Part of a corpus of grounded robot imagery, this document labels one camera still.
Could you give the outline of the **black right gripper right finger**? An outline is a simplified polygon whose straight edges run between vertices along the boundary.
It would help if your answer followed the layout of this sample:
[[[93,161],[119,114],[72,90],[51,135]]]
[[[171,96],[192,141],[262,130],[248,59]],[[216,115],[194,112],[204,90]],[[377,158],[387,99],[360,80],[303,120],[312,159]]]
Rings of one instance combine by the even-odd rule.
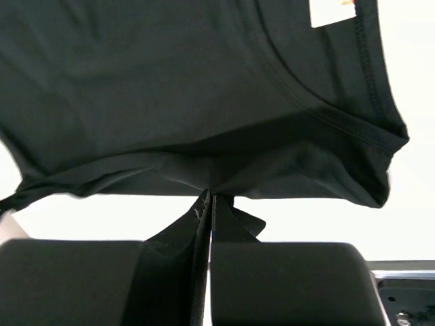
[[[386,325],[360,252],[343,242],[260,242],[213,198],[214,325]]]

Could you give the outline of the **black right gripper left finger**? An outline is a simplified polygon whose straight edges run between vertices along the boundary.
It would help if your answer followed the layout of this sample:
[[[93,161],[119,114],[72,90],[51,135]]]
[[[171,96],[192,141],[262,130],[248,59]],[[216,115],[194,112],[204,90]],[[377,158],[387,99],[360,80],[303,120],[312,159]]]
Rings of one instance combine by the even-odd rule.
[[[1,246],[2,325],[201,325],[211,195],[145,241]]]

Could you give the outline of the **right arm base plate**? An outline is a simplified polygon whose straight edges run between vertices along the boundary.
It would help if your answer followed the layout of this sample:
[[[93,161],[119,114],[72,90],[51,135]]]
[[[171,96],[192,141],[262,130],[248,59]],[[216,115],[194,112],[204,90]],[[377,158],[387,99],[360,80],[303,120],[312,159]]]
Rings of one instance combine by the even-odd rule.
[[[370,261],[387,325],[434,324],[434,261]]]

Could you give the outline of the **black t shirt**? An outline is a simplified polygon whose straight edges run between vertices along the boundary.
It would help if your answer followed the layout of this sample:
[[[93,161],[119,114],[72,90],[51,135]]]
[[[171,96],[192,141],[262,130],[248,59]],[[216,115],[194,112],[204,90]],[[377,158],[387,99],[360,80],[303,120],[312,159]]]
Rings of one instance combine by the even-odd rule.
[[[407,143],[376,1],[2,1],[2,211],[54,194],[379,209]]]

